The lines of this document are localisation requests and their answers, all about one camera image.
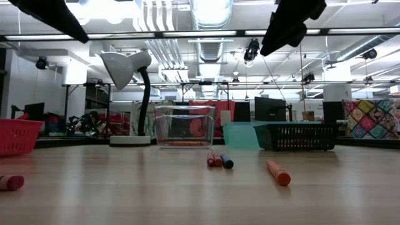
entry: plastic basket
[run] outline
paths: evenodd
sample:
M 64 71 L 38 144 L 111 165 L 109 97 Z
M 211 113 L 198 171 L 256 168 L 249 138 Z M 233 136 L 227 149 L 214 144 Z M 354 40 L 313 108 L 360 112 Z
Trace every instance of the plastic basket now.
M 332 150 L 339 126 L 336 124 L 267 124 L 254 126 L 263 149 Z
M 32 152 L 43 122 L 0 119 L 0 158 Z

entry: ceiling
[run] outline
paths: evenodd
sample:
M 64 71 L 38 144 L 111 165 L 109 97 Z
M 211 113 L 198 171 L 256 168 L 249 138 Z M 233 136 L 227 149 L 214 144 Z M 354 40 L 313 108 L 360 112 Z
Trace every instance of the ceiling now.
M 266 29 L 269 25 L 269 17 L 271 12 L 276 10 L 276 6 L 271 4 L 273 1 L 247 1 L 235 0 L 230 29 Z M 368 3 L 362 0 L 347 0 L 336 1 L 326 0 L 328 7 L 323 12 L 317 21 L 308 20 L 306 25 L 308 28 L 354 28 L 354 27 L 384 27 L 385 24 L 396 18 L 400 11 L 400 1 L 385 1 L 380 0 L 377 4 Z M 18 9 L 9 4 L 1 4 L 5 1 L 0 1 L 0 34 L 53 34 L 58 33 L 51 27 L 32 19 L 30 16 L 19 12 Z M 190 30 L 191 13 L 187 10 L 181 10 L 188 6 L 189 1 L 174 0 L 173 4 L 173 23 L 177 30 Z M 89 21 L 83 28 L 87 33 L 111 33 L 111 32 L 134 32 L 132 19 L 125 19 L 121 24 L 110 24 L 105 19 L 93 19 Z M 219 81 L 230 81 L 233 77 L 233 72 L 239 72 L 239 80 L 258 82 L 269 80 L 271 75 L 267 70 L 266 64 L 271 70 L 274 78 L 277 81 L 291 81 L 292 75 L 301 75 L 297 73 L 301 69 L 301 65 L 306 65 L 321 53 L 335 53 L 346 49 L 356 41 L 364 38 L 364 36 L 329 36 L 325 37 L 305 37 L 300 47 L 293 48 L 284 46 L 277 52 L 265 57 L 266 63 L 261 56 L 254 60 L 254 66 L 245 68 L 242 62 L 238 63 L 238 59 L 243 58 L 242 54 L 248 45 L 250 38 L 233 38 L 232 43 L 224 44 L 224 63 L 221 66 Z M 184 58 L 184 63 L 189 69 L 189 78 L 195 79 L 198 76 L 198 65 L 196 49 L 194 44 L 188 43 L 188 39 L 178 39 L 180 52 Z M 89 57 L 88 49 L 95 49 L 96 46 L 110 46 L 116 49 L 133 48 L 147 49 L 143 40 L 127 40 L 127 41 L 92 41 L 89 44 L 83 45 L 75 41 L 65 42 L 24 42 L 22 47 L 28 49 L 67 49 L 74 54 L 82 57 L 88 62 L 90 70 L 88 70 L 88 78 L 98 78 L 105 81 L 111 81 L 100 57 Z M 389 56 L 385 56 L 400 48 L 400 36 L 397 36 L 384 44 L 376 47 L 378 57 L 374 62 L 363 59 L 351 59 L 351 74 L 353 79 L 363 79 L 366 74 L 375 73 L 391 66 L 400 64 L 400 51 Z M 315 67 L 313 72 L 317 80 L 322 80 L 323 65 Z M 162 82 L 158 76 L 159 64 L 153 58 L 153 63 L 148 68 L 151 74 L 152 82 Z M 396 79 L 400 75 L 400 70 L 395 70 L 386 76 L 380 77 L 382 80 Z M 382 91 L 389 86 L 381 85 L 376 91 Z M 244 86 L 236 86 L 233 88 L 243 89 Z M 259 88 L 275 88 L 276 87 L 259 87 L 247 86 L 249 89 Z M 127 87 L 124 91 L 141 91 L 138 88 Z

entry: box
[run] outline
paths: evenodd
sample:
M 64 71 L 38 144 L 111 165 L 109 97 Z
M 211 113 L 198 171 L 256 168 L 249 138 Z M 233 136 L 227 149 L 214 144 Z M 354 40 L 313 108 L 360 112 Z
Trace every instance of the box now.
M 155 106 L 160 148 L 210 148 L 214 139 L 215 106 Z

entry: ventilation duct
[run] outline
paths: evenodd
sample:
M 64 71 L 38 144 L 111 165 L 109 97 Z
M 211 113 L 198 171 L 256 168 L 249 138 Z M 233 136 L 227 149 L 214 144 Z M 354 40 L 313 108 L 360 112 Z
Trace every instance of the ventilation duct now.
M 233 0 L 190 0 L 190 5 L 195 30 L 223 30 L 228 28 L 231 21 Z M 224 44 L 197 43 L 196 48 L 199 63 L 218 63 L 223 55 Z M 220 70 L 220 64 L 199 65 L 199 73 L 203 78 L 216 79 Z M 214 93 L 204 92 L 204 94 L 212 96 Z
M 394 19 L 393 21 L 385 24 L 387 27 L 399 27 L 400 26 L 400 16 Z M 336 60 L 338 61 L 347 61 L 356 56 L 362 55 L 363 53 L 375 48 L 376 46 L 396 37 L 397 35 L 378 35 L 378 36 L 367 36 L 362 38 L 360 41 L 354 43 L 347 49 L 339 52 L 336 55 Z

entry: red storage container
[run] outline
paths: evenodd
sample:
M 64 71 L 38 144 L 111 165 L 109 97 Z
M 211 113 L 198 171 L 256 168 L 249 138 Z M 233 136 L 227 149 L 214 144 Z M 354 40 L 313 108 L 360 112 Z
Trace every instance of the red storage container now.
M 32 152 L 43 122 L 0 119 L 0 157 Z

